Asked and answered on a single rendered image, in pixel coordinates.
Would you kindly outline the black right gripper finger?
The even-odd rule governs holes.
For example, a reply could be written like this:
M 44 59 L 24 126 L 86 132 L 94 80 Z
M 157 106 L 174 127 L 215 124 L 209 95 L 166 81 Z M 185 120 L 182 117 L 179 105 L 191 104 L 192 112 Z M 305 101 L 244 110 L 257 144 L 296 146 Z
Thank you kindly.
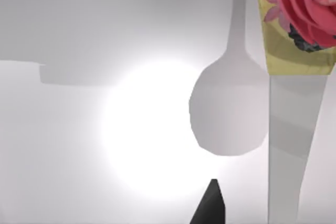
M 212 179 L 190 224 L 226 224 L 226 208 L 217 179 Z

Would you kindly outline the yellow pot with pink flower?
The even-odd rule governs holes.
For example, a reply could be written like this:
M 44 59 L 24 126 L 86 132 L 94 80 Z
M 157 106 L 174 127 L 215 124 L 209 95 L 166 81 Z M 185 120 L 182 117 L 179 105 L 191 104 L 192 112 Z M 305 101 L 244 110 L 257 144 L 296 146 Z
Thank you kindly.
M 336 64 L 336 0 L 258 0 L 270 75 L 329 75 Z

